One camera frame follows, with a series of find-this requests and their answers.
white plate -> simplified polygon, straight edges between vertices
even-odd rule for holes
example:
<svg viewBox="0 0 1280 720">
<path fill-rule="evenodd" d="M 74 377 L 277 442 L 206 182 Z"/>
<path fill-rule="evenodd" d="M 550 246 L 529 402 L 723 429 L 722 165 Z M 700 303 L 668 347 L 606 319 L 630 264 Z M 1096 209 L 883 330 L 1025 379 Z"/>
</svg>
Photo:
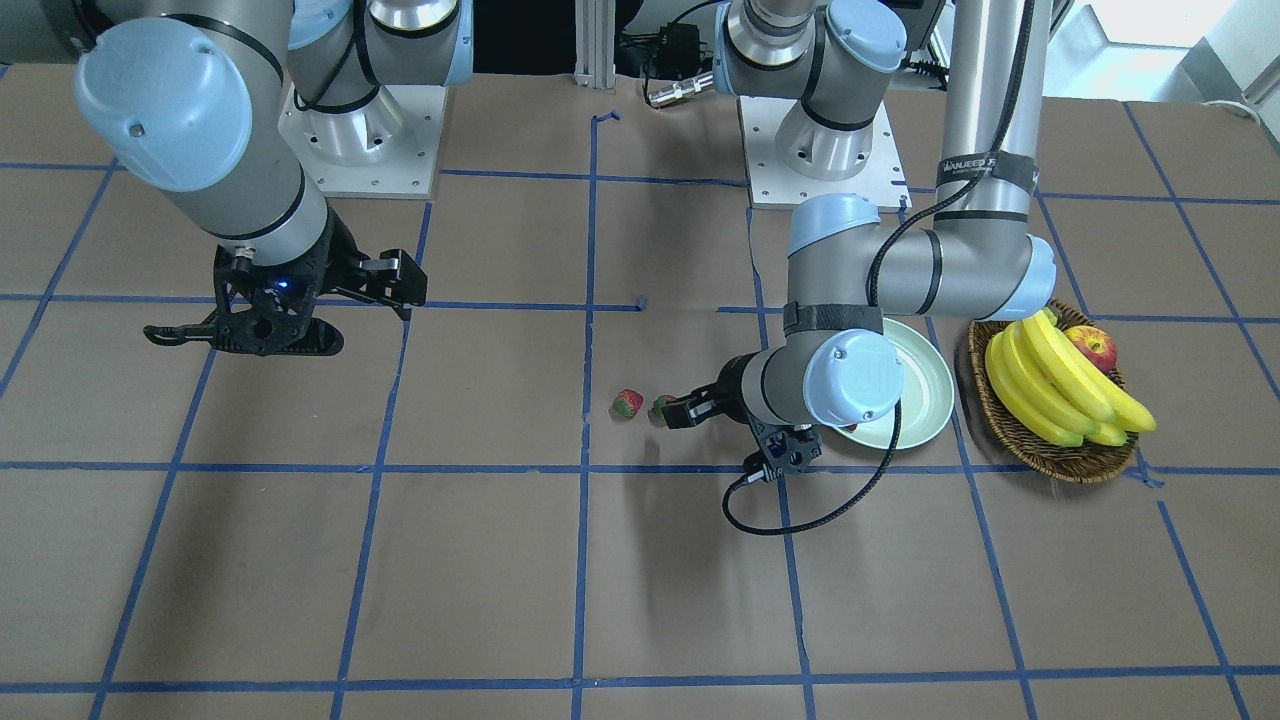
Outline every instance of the white plate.
<svg viewBox="0 0 1280 720">
<path fill-rule="evenodd" d="M 884 318 L 884 337 L 897 348 L 906 366 L 902 380 L 902 430 L 897 448 L 906 450 L 929 442 L 951 419 L 956 402 L 955 383 L 942 355 L 914 329 Z M 832 428 L 846 438 L 868 447 L 884 450 L 893 434 L 893 414 L 861 423 L 854 430 Z"/>
</svg>

banana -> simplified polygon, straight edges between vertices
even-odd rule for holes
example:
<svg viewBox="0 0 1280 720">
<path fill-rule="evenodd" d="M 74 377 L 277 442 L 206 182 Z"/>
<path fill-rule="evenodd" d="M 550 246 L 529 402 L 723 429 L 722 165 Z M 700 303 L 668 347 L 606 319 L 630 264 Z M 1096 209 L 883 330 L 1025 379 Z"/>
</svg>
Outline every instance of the banana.
<svg viewBox="0 0 1280 720">
<path fill-rule="evenodd" d="M 1120 447 L 1129 442 L 1129 436 L 1125 434 L 1120 425 L 1114 425 L 1111 423 L 1101 423 L 1101 429 L 1096 433 L 1089 433 L 1084 436 L 1091 442 L 1098 445 L 1110 445 L 1111 447 Z"/>
<path fill-rule="evenodd" d="M 1046 418 L 1009 378 L 1006 363 L 1000 361 L 1001 352 L 1005 350 L 1004 341 L 1007 340 L 1004 333 L 993 337 L 987 345 L 987 354 L 984 356 L 987 378 L 991 379 L 991 387 L 996 391 L 996 396 L 1000 397 L 1000 401 L 1019 423 L 1044 442 L 1059 447 L 1080 447 L 1084 445 L 1084 436 L 1064 429 Z"/>
<path fill-rule="evenodd" d="M 1018 386 L 1024 396 L 1042 415 L 1073 433 L 1089 437 L 1102 429 L 1102 423 L 1076 410 L 1057 388 L 1055 388 L 1036 363 L 1024 356 L 1025 333 L 1018 323 L 1010 323 L 1001 331 L 1006 336 L 1001 342 L 997 357 L 1002 356 L 1009 379 Z"/>
<path fill-rule="evenodd" d="M 1071 405 L 1100 423 L 1114 423 L 1115 409 L 1085 368 L 1101 375 L 1108 384 L 1111 380 L 1080 355 L 1071 341 L 1050 323 L 1043 310 L 1018 322 L 1025 333 L 1027 355 L 1039 364 L 1041 370 Z"/>
<path fill-rule="evenodd" d="M 1098 389 L 1098 392 L 1102 393 L 1107 405 L 1110 405 L 1115 411 L 1115 424 L 1134 433 L 1149 433 L 1156 429 L 1156 418 L 1151 414 L 1151 410 L 1147 410 L 1147 407 L 1134 400 L 1132 395 L 1120 389 L 1120 386 L 1111 382 L 1111 378 L 1106 377 L 1102 370 L 1094 368 L 1093 363 L 1089 363 L 1084 355 L 1075 350 L 1075 346 L 1071 345 L 1071 341 L 1066 340 L 1065 334 L 1048 324 L 1048 318 L 1046 318 L 1043 313 L 1037 313 L 1036 318 L 1038 318 L 1038 325 L 1047 328 L 1047 331 L 1053 331 L 1052 334 L 1056 336 L 1053 338 L 1055 341 L 1061 338 L 1061 345 L 1074 350 L 1074 352 L 1065 354 L 1069 359 L 1068 361 L 1071 363 L 1078 375 L 1087 379 L 1094 388 Z"/>
</svg>

red apple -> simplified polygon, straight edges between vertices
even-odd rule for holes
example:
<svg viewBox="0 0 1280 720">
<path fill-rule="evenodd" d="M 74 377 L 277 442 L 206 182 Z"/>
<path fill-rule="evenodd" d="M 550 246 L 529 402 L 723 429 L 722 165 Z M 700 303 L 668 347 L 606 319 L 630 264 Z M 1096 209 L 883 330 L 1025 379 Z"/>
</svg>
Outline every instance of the red apple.
<svg viewBox="0 0 1280 720">
<path fill-rule="evenodd" d="M 1076 347 L 1093 366 L 1110 373 L 1116 366 L 1116 343 L 1101 328 L 1092 325 L 1073 325 L 1066 328 L 1066 338 Z"/>
</svg>

white mounting plate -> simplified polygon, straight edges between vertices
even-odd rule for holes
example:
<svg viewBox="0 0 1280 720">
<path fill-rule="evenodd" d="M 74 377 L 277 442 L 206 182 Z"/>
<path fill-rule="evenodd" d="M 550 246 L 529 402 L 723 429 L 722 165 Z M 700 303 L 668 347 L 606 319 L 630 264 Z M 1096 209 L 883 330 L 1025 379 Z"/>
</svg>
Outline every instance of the white mounting plate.
<svg viewBox="0 0 1280 720">
<path fill-rule="evenodd" d="M 819 181 L 788 168 L 774 142 L 782 118 L 796 102 L 785 97 L 739 97 L 753 208 L 795 208 L 809 197 L 832 192 L 856 192 L 887 213 L 896 213 L 902 200 L 908 208 L 911 206 L 906 174 L 897 156 L 897 142 L 883 104 L 872 123 L 872 151 L 863 170 L 846 181 Z"/>
<path fill-rule="evenodd" d="M 293 87 L 289 86 L 288 100 L 280 111 L 280 135 L 326 197 L 425 200 L 431 196 L 448 88 L 393 85 L 387 90 L 404 111 L 408 128 L 402 142 L 396 143 L 396 154 L 372 165 L 338 165 L 314 150 L 311 123 L 305 113 L 293 108 Z"/>
</svg>

brown basket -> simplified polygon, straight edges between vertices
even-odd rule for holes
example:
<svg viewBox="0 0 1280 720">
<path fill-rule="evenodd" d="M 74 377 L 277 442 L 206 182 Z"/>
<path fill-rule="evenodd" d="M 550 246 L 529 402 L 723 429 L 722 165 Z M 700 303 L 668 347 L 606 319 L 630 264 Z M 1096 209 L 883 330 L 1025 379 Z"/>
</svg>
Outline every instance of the brown basket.
<svg viewBox="0 0 1280 720">
<path fill-rule="evenodd" d="M 1093 325 L 1093 322 L 1083 313 L 1057 299 L 1051 300 L 1050 306 L 1059 315 L 1057 327 L 1064 331 L 1074 325 Z M 1080 447 L 1057 447 L 1028 430 L 1000 402 L 996 391 L 992 389 L 991 382 L 987 379 L 984 357 L 987 343 L 1006 325 L 1009 323 L 1005 322 L 969 323 L 969 360 L 973 366 L 974 386 L 978 389 L 978 401 L 982 405 L 983 416 L 987 418 L 987 424 L 996 433 L 1000 443 L 1033 470 L 1068 483 L 1101 483 L 1119 475 L 1138 450 L 1137 433 L 1126 433 L 1129 441 L 1121 447 L 1110 447 L 1089 441 L 1084 441 Z M 1117 386 L 1124 387 L 1124 378 L 1119 370 L 1112 370 L 1107 375 Z"/>
</svg>

